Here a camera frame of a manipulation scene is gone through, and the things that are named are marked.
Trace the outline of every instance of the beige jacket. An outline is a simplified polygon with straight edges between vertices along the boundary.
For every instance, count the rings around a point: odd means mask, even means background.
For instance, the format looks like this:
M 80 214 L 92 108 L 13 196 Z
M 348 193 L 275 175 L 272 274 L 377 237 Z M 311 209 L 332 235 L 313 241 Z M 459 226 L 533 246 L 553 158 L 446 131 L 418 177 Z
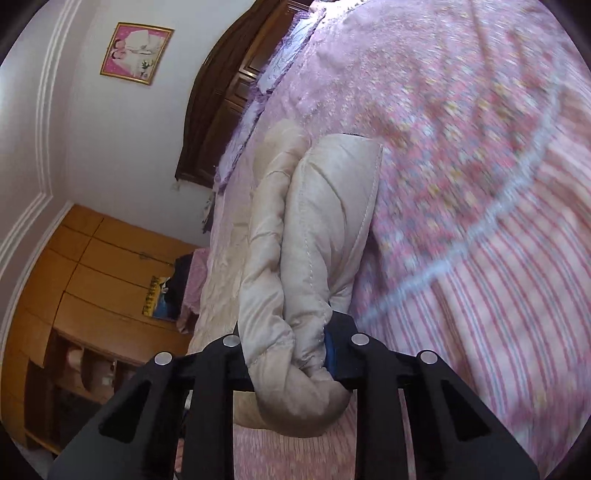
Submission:
M 349 308 L 382 158 L 379 144 L 353 135 L 308 148 L 291 121 L 267 133 L 255 158 L 246 258 L 236 260 L 238 329 L 256 394 L 235 394 L 235 422 L 298 437 L 322 434 L 349 402 L 322 366 L 323 329 L 333 309 Z M 221 335 L 231 332 L 221 321 Z

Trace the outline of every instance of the bed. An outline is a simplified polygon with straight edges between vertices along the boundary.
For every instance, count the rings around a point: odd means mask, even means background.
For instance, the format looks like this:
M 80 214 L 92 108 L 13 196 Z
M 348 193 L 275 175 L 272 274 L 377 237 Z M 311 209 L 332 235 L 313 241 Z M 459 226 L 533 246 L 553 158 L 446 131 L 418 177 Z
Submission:
M 252 43 L 240 46 L 242 70 L 226 72 L 210 107 L 218 123 L 246 76 L 242 60 L 252 55 L 244 52 L 257 48 L 273 12 L 288 8 L 269 4 L 251 26 Z M 591 414 L 590 57 L 573 17 L 548 6 L 560 24 L 537 0 L 340 0 L 293 10 L 298 40 L 275 49 L 275 72 L 248 76 L 230 131 L 208 122 L 199 141 L 186 138 L 185 159 L 197 151 L 210 162 L 194 171 L 216 192 L 190 352 L 236 323 L 252 161 L 270 126 L 290 118 L 314 139 L 377 138 L 386 153 L 350 309 L 358 328 L 397 351 L 437 351 L 543 476 L 582 478 Z M 226 48 L 240 22 L 220 40 Z M 196 85 L 213 75 L 208 65 Z M 201 118 L 196 95 L 188 137 Z M 225 149 L 211 147 L 222 137 Z M 351 478 L 354 403 L 313 439 L 236 426 L 236 477 Z

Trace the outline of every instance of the pink cloth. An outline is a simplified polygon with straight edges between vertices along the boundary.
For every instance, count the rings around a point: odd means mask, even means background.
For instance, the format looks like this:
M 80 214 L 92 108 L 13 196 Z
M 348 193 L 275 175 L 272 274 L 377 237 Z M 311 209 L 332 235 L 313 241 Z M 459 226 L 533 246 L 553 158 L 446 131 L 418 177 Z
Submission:
M 178 316 L 176 325 L 181 333 L 187 333 L 191 328 L 187 327 L 190 315 L 199 315 L 201 309 L 201 291 L 207 279 L 207 258 L 209 248 L 198 248 L 193 252 L 187 285 L 181 305 L 181 313 Z
M 345 11 L 327 5 L 269 99 L 217 202 L 212 253 L 276 121 L 379 138 L 351 314 L 391 349 L 437 351 L 545 475 L 591 414 L 589 71 L 537 0 Z M 353 477 L 354 418 L 351 405 L 307 440 L 236 427 L 236 478 Z

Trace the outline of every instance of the wall molding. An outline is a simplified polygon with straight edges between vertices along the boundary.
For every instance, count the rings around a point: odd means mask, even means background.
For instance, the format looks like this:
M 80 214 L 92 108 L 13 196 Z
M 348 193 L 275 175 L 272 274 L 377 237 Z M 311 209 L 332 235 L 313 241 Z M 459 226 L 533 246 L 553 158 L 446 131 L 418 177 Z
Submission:
M 57 68 L 66 43 L 66 37 L 82 0 L 66 0 L 53 29 L 37 91 L 37 109 L 35 112 L 35 161 L 39 187 L 46 195 L 53 195 L 51 182 L 50 121 L 53 90 L 56 84 Z
M 0 245 L 0 277 L 4 274 L 22 238 L 50 201 L 51 198 L 47 194 L 39 193 L 8 232 L 2 245 Z
M 40 192 L 21 214 L 0 244 L 0 281 L 11 296 L 0 305 L 0 364 L 12 317 L 22 290 L 53 232 L 72 207 L 54 192 L 51 176 L 50 125 L 56 77 L 66 38 L 83 0 L 66 0 L 47 44 L 35 104 L 35 166 Z
M 37 214 L 37 216 L 39 216 L 39 214 L 45 209 L 45 207 L 47 207 L 48 203 L 49 202 L 45 202 L 44 207 L 39 210 L 39 213 Z M 25 288 L 25 284 L 27 283 L 29 275 L 31 274 L 31 271 L 33 270 L 33 267 L 35 266 L 35 263 L 37 263 L 37 260 L 39 259 L 39 255 L 41 255 L 41 252 L 43 252 L 43 249 L 47 245 L 47 242 L 49 242 L 49 239 L 51 238 L 53 233 L 56 231 L 57 227 L 59 226 L 61 221 L 64 219 L 64 217 L 67 215 L 67 213 L 70 211 L 70 209 L 72 208 L 73 205 L 74 205 L 74 203 L 68 200 L 64 204 L 64 206 L 61 208 L 61 210 L 57 213 L 57 215 L 55 215 L 55 217 L 50 222 L 48 227 L 43 232 L 41 238 L 37 242 L 37 245 L 33 249 L 33 252 L 31 253 L 29 258 L 27 259 L 27 262 L 25 263 L 24 268 L 21 271 L 21 275 L 17 279 L 14 290 L 12 291 L 12 295 L 11 295 L 8 305 L 6 307 L 6 311 L 4 311 L 4 317 L 2 318 L 2 323 L 0 323 L 0 341 L 1 341 L 1 344 L 0 344 L 0 364 L 2 363 L 1 359 L 4 358 L 4 349 L 6 348 L 6 340 L 8 338 L 8 331 L 9 331 L 10 325 L 12 323 L 12 317 L 14 315 L 14 312 L 17 309 L 18 299 L 21 297 L 22 290 L 23 290 L 23 288 Z M 28 231 L 28 228 L 25 230 L 25 232 L 23 233 L 22 236 L 24 236 L 24 234 L 27 233 L 27 231 Z

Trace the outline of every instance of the wooden cabinet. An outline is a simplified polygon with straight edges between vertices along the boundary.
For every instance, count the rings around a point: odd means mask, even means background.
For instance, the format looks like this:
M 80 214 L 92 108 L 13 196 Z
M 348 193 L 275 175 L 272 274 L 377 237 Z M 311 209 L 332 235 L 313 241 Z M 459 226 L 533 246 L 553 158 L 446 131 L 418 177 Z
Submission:
M 8 333 L 0 413 L 14 440 L 58 454 L 139 365 L 186 353 L 190 336 L 142 308 L 151 277 L 194 249 L 80 206 L 68 213 Z

